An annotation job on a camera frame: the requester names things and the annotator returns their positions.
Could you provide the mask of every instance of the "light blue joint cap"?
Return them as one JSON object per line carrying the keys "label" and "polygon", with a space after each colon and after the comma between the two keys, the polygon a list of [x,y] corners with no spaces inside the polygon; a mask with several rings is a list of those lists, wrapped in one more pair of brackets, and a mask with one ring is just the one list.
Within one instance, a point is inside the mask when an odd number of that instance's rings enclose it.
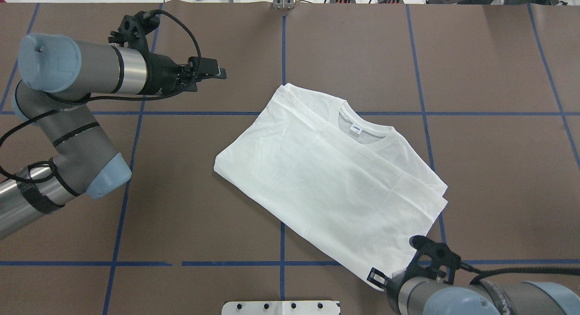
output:
{"label": "light blue joint cap", "polygon": [[499,315],[499,311],[477,292],[452,286],[432,294],[423,315]]}
{"label": "light blue joint cap", "polygon": [[33,90],[62,92],[81,71],[81,50],[68,36],[28,34],[20,41],[18,69]]}
{"label": "light blue joint cap", "polygon": [[129,181],[129,179],[131,179],[131,170],[121,154],[117,153],[89,185],[87,194],[92,199],[99,199]]}
{"label": "light blue joint cap", "polygon": [[525,283],[533,284],[547,293],[560,305],[566,315],[580,315],[580,297],[565,286],[553,282],[525,281]]}

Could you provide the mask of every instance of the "blue grid line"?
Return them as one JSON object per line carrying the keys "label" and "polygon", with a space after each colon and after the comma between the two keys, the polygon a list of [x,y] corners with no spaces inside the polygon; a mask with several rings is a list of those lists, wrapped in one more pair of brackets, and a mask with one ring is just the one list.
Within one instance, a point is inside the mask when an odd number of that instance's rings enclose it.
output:
{"label": "blue grid line", "polygon": [[0,261],[0,266],[172,266],[166,262]]}
{"label": "blue grid line", "polygon": [[572,138],[572,133],[570,127],[568,126],[568,121],[566,121],[566,115],[564,115],[564,108],[562,108],[562,103],[560,102],[560,97],[558,96],[558,91],[556,90],[556,85],[554,84],[554,79],[551,76],[550,67],[547,65],[546,57],[543,53],[542,43],[540,42],[540,37],[538,36],[538,30],[536,28],[536,22],[534,20],[534,13],[532,12],[532,5],[528,3],[528,13],[530,14],[530,21],[532,23],[532,29],[534,30],[534,37],[536,38],[536,43],[538,44],[538,50],[540,52],[540,57],[542,57],[543,65],[546,69],[547,79],[550,81],[551,90],[554,93],[554,98],[560,110],[560,115],[562,116],[562,122],[564,123],[564,128],[566,129],[566,135],[568,135],[568,140],[570,141],[570,146],[572,147],[572,152],[574,153],[574,158],[576,159],[576,166],[580,169],[580,157],[578,157],[578,150],[576,150],[576,144]]}
{"label": "blue grid line", "polygon": [[[286,85],[286,16],[282,16],[282,85]],[[286,224],[280,222],[280,300],[286,299]]]}
{"label": "blue grid line", "polygon": [[[93,115],[209,115],[209,116],[257,116],[260,111],[92,111]],[[362,111],[361,116],[422,116],[417,111]],[[561,116],[560,112],[455,112],[426,111],[427,116]],[[564,112],[565,116],[580,116],[580,112]],[[0,111],[0,115],[14,115],[14,111]]]}
{"label": "blue grid line", "polygon": [[280,222],[280,300],[286,299],[286,225]]}
{"label": "blue grid line", "polygon": [[[163,3],[159,4],[159,9],[163,10]],[[157,45],[157,34],[159,33],[159,26],[155,29],[155,34],[153,35],[153,43],[151,45],[151,52],[155,52],[155,46]],[[131,160],[129,162],[129,169],[133,172],[133,168],[135,166],[135,153],[137,151],[137,142],[139,141],[139,135],[141,132],[141,124],[143,122],[143,111],[145,110],[145,101],[141,102],[141,107],[139,109],[139,119],[137,119],[137,129],[135,132],[135,139],[133,140],[133,150],[131,151]],[[112,284],[115,279],[115,270],[116,270],[116,263],[117,258],[119,255],[119,246],[121,244],[121,235],[123,233],[123,224],[125,222],[125,212],[127,210],[127,202],[129,200],[129,187],[131,186],[131,179],[127,181],[125,185],[125,194],[123,196],[123,204],[121,206],[121,215],[119,216],[119,226],[116,231],[116,240],[115,240],[115,247],[113,249],[112,254],[112,265],[111,270],[109,272],[109,280],[107,284],[107,294],[105,295],[105,301],[103,305],[103,315],[107,315],[108,313],[108,305],[111,300],[111,293],[112,293]]]}
{"label": "blue grid line", "polygon": [[182,262],[182,266],[280,266],[280,261],[225,261],[225,262]]}
{"label": "blue grid line", "polygon": [[[580,259],[481,259],[464,260],[470,265],[526,265],[526,264],[572,264],[580,265]],[[184,267],[236,267],[236,266],[280,266],[280,261],[215,261],[215,262],[182,262]],[[284,261],[284,266],[342,266],[337,261]],[[139,262],[139,261],[0,261],[0,266],[126,266],[126,267],[168,267],[173,266],[166,262]],[[427,261],[420,261],[419,265],[428,265]]]}
{"label": "blue grid line", "polygon": [[[38,9],[40,8],[40,3],[37,3],[36,7],[34,8],[33,16],[30,18],[29,28],[26,30],[26,34],[30,34],[30,31],[33,29],[34,21],[36,20],[36,16],[38,14]],[[2,102],[0,102],[0,111],[4,109],[4,104],[6,103],[6,98],[8,97],[8,91],[10,87],[12,87],[12,80],[14,80],[14,75],[16,75],[16,67],[17,61],[14,61],[14,67],[12,67],[12,72],[10,72],[10,77],[8,78],[8,84],[6,84],[6,89],[4,90],[4,94],[2,95]]]}
{"label": "blue grid line", "polygon": [[[427,112],[425,110],[425,99],[423,98],[423,86],[421,85],[421,76],[419,75],[419,62],[417,60],[417,50],[415,48],[415,37],[413,35],[413,24],[411,21],[411,9],[406,6],[406,21],[409,24],[409,36],[411,39],[411,50],[413,52],[413,63],[415,65],[415,77],[417,79],[417,89],[419,91],[419,102],[421,104],[421,115],[423,117],[423,126],[425,127],[425,139],[427,139],[427,152],[429,153],[429,164],[431,170],[435,171],[435,162],[433,161],[433,150],[431,149],[431,137],[429,136],[429,125],[427,124]],[[443,212],[439,214],[439,230],[441,232],[441,241],[447,243],[445,234],[445,224],[443,222]]]}

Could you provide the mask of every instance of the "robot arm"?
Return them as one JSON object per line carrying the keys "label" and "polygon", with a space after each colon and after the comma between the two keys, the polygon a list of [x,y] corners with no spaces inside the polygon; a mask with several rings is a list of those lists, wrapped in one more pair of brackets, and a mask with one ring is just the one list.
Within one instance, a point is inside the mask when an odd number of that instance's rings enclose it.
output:
{"label": "robot arm", "polygon": [[[159,26],[164,13],[187,30],[197,57],[178,65],[149,52],[145,36]],[[225,79],[215,59],[202,58],[189,30],[163,11],[125,16],[110,45],[73,40],[63,35],[29,34],[21,42],[18,64],[23,80],[12,99],[25,123],[37,123],[58,154],[48,162],[23,168],[0,183],[0,239],[87,193],[100,198],[131,178],[131,170],[86,106],[99,99],[160,100],[184,91],[196,92],[203,79]],[[91,93],[139,94],[151,97],[91,97]]]}
{"label": "robot arm", "polygon": [[[387,277],[372,269],[367,280],[383,289],[391,309],[400,315],[578,315],[580,298],[552,282],[525,281],[502,285],[483,280],[504,272],[580,275],[580,269],[537,267],[481,271],[461,261],[444,243],[414,236],[417,252],[404,272]],[[419,265],[427,257],[429,265]],[[466,287],[454,286],[456,270],[478,274]]]}

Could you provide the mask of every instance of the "white t-shirt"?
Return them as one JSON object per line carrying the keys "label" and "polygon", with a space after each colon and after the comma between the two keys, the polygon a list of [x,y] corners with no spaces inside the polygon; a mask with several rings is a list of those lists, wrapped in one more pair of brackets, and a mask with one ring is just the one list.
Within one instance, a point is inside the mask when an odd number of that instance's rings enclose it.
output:
{"label": "white t-shirt", "polygon": [[447,185],[393,127],[292,84],[214,170],[365,282],[373,267],[406,268],[409,238],[426,235],[447,204]]}

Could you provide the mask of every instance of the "brown table surface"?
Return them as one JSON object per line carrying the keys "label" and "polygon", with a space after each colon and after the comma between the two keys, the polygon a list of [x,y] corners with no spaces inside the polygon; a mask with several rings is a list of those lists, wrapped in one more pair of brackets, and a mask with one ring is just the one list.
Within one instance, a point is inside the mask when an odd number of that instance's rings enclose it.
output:
{"label": "brown table surface", "polygon": [[[123,15],[158,7],[1,4],[2,132],[20,123],[10,96],[25,34],[106,43]],[[0,314],[216,315],[228,300],[279,299],[333,299],[346,315],[390,314],[385,295],[212,170],[286,82],[345,98],[365,119],[402,133],[449,185],[431,238],[468,262],[580,265],[580,7],[162,8],[228,79],[162,102],[89,105],[133,178],[0,241]],[[178,63],[194,53],[168,18],[149,43]],[[0,160],[15,172],[52,154],[29,126]],[[459,283],[469,279],[458,274]],[[568,276],[493,280],[580,289]]]}

